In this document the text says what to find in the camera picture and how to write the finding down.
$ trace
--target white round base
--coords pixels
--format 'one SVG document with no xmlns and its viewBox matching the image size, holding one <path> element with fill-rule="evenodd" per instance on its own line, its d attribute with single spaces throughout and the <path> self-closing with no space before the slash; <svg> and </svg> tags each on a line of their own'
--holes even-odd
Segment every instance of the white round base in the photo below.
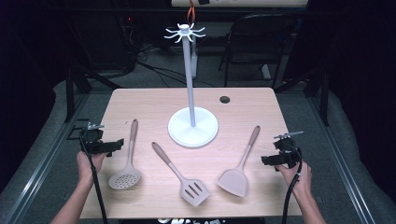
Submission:
<svg viewBox="0 0 396 224">
<path fill-rule="evenodd" d="M 219 130 L 218 120 L 210 111 L 195 107 L 194 113 L 195 127 L 191 127 L 189 107 L 180 109 L 169 120 L 169 135 L 183 147 L 204 147 L 216 137 Z"/>
</svg>

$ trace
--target table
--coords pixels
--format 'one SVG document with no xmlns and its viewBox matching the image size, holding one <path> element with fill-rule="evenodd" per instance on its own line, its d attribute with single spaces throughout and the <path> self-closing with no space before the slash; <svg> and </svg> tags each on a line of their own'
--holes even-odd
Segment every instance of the table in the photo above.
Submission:
<svg viewBox="0 0 396 224">
<path fill-rule="evenodd" d="M 188 107 L 187 89 L 118 89 L 108 103 L 102 124 L 103 140 L 124 138 L 125 145 L 106 158 L 99 173 L 100 188 L 108 218 L 158 217 L 265 217 L 281 216 L 287 187 L 281 173 L 266 166 L 261 156 L 277 154 L 274 136 L 287 133 L 276 96 L 269 88 L 196 88 L 195 106 L 211 111 L 219 122 L 216 138 L 207 146 L 186 149 L 169 136 L 169 119 Z M 225 104 L 221 97 L 229 97 Z M 133 165 L 142 172 L 130 189 L 116 190 L 108 179 L 127 161 L 130 128 L 138 119 Z M 234 196 L 217 185 L 221 174 L 238 165 L 256 125 L 262 127 L 245 164 L 247 196 Z M 204 182 L 210 196 L 194 207 L 179 195 L 180 183 L 151 147 L 157 142 L 176 168 L 187 178 Z M 300 215 L 290 199 L 289 215 Z M 82 218 L 101 218 L 99 202 L 92 188 Z"/>
<path fill-rule="evenodd" d="M 306 7 L 308 0 L 211 0 L 200 5 L 193 0 L 195 7 Z M 189 0 L 172 0 L 172 7 L 189 7 Z"/>
</svg>

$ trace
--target forearm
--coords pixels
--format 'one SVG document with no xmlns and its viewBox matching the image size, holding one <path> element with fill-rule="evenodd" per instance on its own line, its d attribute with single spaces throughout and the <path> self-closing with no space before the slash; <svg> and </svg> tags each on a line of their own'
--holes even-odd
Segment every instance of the forearm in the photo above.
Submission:
<svg viewBox="0 0 396 224">
<path fill-rule="evenodd" d="M 320 213 L 317 202 L 315 201 L 311 193 L 302 194 L 293 192 L 293 194 L 297 200 L 297 203 L 300 206 L 305 224 L 326 223 L 322 214 Z"/>
<path fill-rule="evenodd" d="M 78 223 L 82 208 L 84 207 L 91 188 L 91 178 L 79 181 L 72 195 L 51 223 Z"/>
</svg>

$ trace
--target kitchen utensil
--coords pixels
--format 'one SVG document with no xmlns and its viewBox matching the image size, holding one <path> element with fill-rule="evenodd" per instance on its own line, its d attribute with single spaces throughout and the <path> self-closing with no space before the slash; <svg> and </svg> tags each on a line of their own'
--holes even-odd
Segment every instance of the kitchen utensil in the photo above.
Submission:
<svg viewBox="0 0 396 224">
<path fill-rule="evenodd" d="M 128 189 L 129 187 L 135 185 L 137 181 L 140 179 L 140 172 L 136 170 L 132 166 L 132 156 L 134 154 L 134 142 L 137 134 L 137 119 L 134 119 L 131 126 L 131 137 L 129 142 L 129 151 L 128 151 L 128 162 L 125 168 L 113 176 L 108 180 L 108 185 L 110 185 L 113 189 Z"/>
<path fill-rule="evenodd" d="M 152 147 L 155 152 L 160 156 L 161 159 L 171 168 L 171 170 L 177 175 L 181 183 L 180 195 L 188 203 L 198 206 L 208 196 L 209 191 L 206 189 L 204 183 L 198 179 L 187 179 L 185 178 L 175 167 L 175 165 L 166 156 L 163 149 L 155 142 L 152 143 Z"/>
<path fill-rule="evenodd" d="M 244 165 L 259 132 L 260 126 L 258 125 L 253 130 L 253 134 L 250 137 L 247 149 L 239 165 L 234 169 L 225 171 L 218 180 L 218 185 L 220 187 L 239 197 L 245 197 L 248 192 L 248 179 L 244 174 Z"/>
</svg>

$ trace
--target person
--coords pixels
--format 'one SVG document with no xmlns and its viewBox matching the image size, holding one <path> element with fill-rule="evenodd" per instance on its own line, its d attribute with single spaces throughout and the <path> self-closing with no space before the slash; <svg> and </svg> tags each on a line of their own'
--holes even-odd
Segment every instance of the person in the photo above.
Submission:
<svg viewBox="0 0 396 224">
<path fill-rule="evenodd" d="M 99 173 L 102 168 L 103 160 L 106 153 L 92 155 L 92 162 L 96 167 L 96 172 Z M 91 164 L 88 161 L 87 156 L 84 152 L 80 151 L 77 154 L 78 161 L 78 184 L 73 191 L 66 204 L 53 218 L 51 223 L 63 224 L 63 223 L 78 223 L 84 204 L 87 200 L 88 194 L 93 186 L 93 177 Z M 278 165 L 276 168 L 285 178 L 286 184 L 289 186 L 291 180 L 297 173 L 299 164 L 293 168 L 288 169 L 283 165 Z M 293 188 L 293 195 L 296 198 L 297 203 L 303 214 L 304 223 L 306 224 L 321 224 L 326 223 L 322 214 L 318 209 L 318 205 L 311 193 L 311 167 L 303 161 L 303 167 L 299 181 Z"/>
<path fill-rule="evenodd" d="M 106 153 L 92 155 L 93 165 L 96 167 L 96 172 L 99 173 L 102 168 L 103 159 Z M 87 201 L 88 194 L 93 186 L 93 176 L 91 164 L 87 155 L 80 151 L 77 154 L 78 163 L 78 184 L 73 191 L 66 204 L 53 218 L 51 223 L 78 223 L 81 216 L 82 208 L 85 201 Z"/>
<path fill-rule="evenodd" d="M 298 182 L 294 185 L 293 188 L 293 195 L 297 201 L 297 204 L 300 207 L 301 213 L 303 214 L 304 223 L 306 224 L 321 224 L 326 223 L 318 205 L 312 196 L 311 192 L 311 178 L 312 172 L 311 167 L 305 161 L 302 161 L 303 166 L 301 170 L 301 175 L 298 179 Z M 291 180 L 297 173 L 297 169 L 299 167 L 299 163 L 297 163 L 292 168 L 287 168 L 283 165 L 278 165 L 276 168 L 282 173 L 283 177 L 285 178 L 286 185 L 289 186 Z"/>
</svg>

